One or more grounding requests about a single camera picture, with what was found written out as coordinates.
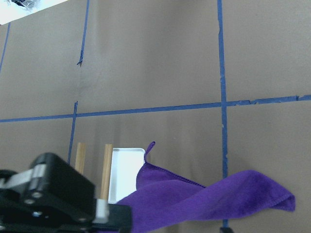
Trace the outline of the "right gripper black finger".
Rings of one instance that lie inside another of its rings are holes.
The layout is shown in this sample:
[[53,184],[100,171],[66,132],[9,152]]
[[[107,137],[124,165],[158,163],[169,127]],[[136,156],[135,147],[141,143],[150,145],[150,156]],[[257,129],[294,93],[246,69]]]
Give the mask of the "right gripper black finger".
[[54,153],[24,172],[0,172],[3,233],[129,233],[129,206],[95,197],[95,185]]

